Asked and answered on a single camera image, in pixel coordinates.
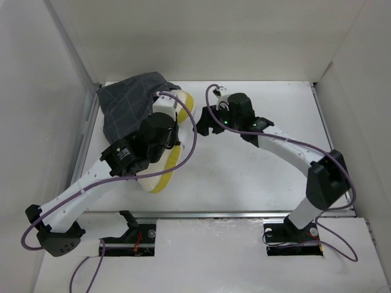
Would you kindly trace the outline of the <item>cream yellow pillow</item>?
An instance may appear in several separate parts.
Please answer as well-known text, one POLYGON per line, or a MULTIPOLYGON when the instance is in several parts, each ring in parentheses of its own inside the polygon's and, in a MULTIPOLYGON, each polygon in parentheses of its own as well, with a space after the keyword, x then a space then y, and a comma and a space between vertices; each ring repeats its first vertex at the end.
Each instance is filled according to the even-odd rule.
MULTIPOLYGON (((170 94, 175 95, 180 99, 190 110, 191 114, 194 115, 194 99, 188 92, 183 90, 171 90, 170 94)), ((175 105, 175 111, 178 118, 180 145, 174 146, 171 150, 164 150, 161 159, 157 163, 149 164, 148 168, 137 173, 137 176, 158 173, 170 169, 176 166, 182 155, 184 155, 186 147, 191 143, 192 123, 188 113, 180 104, 175 105)), ((174 172, 170 172, 151 178, 138 179, 138 183, 144 191, 156 194, 167 187, 173 174, 174 172)))

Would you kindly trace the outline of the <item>dark grey checked pillowcase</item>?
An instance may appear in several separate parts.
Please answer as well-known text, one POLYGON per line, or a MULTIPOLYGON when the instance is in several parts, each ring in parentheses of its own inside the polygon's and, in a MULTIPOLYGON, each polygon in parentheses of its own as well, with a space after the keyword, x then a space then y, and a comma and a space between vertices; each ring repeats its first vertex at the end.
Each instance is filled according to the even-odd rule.
POLYGON ((112 144, 137 131, 142 120, 152 113, 156 92, 179 89, 156 71, 99 88, 97 96, 104 115, 106 140, 112 144))

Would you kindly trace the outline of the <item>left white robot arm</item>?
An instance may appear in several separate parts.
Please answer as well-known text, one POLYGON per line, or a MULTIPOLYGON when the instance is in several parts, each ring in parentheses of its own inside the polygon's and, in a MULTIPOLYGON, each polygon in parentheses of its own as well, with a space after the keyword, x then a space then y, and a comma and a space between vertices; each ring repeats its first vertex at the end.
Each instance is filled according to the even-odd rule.
POLYGON ((132 241, 139 225, 130 211, 112 215, 85 211, 119 181, 136 180, 149 192, 158 190, 175 170, 170 159, 179 157, 181 149, 176 112, 146 117, 137 131, 105 149, 91 169, 55 199, 26 209, 31 228, 37 229, 39 249, 60 257, 87 240, 132 241))

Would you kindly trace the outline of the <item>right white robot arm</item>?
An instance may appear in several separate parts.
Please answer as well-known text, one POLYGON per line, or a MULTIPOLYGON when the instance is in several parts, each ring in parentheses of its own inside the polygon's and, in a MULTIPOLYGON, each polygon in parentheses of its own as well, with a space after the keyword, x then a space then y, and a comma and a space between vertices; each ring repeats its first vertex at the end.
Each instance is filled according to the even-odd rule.
POLYGON ((251 100, 245 93, 224 95, 218 89, 213 93, 217 98, 216 104, 203 107, 196 125, 200 135, 232 131, 253 146, 288 162, 307 178, 304 199, 284 218, 282 225, 287 239, 298 240, 313 220, 350 190, 343 155, 337 150, 327 153, 299 142, 271 120, 256 116, 251 100))

